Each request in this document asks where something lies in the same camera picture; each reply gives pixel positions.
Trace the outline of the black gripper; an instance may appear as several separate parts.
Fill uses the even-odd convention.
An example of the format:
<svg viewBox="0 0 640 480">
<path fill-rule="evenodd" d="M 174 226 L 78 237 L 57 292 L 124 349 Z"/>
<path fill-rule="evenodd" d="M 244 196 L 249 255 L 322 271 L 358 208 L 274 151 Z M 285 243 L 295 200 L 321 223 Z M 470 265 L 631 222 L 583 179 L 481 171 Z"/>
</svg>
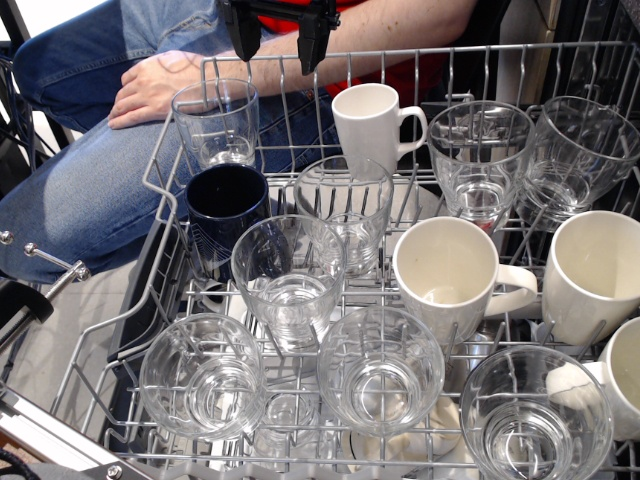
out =
<svg viewBox="0 0 640 480">
<path fill-rule="evenodd" d="M 260 18 L 294 22 L 301 73 L 313 73 L 324 60 L 331 29 L 340 25 L 335 1 L 219 1 L 236 55 L 244 62 L 257 53 L 261 42 Z"/>
</svg>

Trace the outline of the person's bare forearm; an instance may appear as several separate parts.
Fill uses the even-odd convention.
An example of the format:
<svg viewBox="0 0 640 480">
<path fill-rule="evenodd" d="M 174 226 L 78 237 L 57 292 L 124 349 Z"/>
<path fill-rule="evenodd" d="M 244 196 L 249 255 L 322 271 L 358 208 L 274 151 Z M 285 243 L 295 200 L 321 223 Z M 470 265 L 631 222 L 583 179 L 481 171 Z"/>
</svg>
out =
<svg viewBox="0 0 640 480">
<path fill-rule="evenodd" d="M 474 1 L 364 1 L 341 14 L 341 25 L 331 33 L 327 51 L 333 55 L 349 51 L 410 50 L 444 47 L 462 35 L 476 3 Z M 309 89 L 313 78 L 300 73 L 293 62 L 281 71 L 276 58 L 293 54 L 297 34 L 289 32 L 262 43 L 258 53 L 270 59 L 252 69 L 252 82 L 264 96 Z M 200 76 L 203 56 L 197 53 L 166 52 L 156 57 L 167 71 L 156 80 L 151 58 L 122 75 L 117 102 L 147 82 L 154 89 L 179 89 Z"/>
</svg>

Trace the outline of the person's resting hand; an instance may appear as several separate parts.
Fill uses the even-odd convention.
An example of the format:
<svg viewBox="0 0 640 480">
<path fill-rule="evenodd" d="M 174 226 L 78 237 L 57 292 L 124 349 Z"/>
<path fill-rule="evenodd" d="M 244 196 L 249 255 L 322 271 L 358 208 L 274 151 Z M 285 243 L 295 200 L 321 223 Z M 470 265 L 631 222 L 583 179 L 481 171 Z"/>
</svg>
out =
<svg viewBox="0 0 640 480">
<path fill-rule="evenodd" d="M 177 92 L 201 78 L 202 55 L 171 50 L 135 64 L 121 76 L 121 88 L 108 115 L 114 130 L 162 120 Z"/>
</svg>

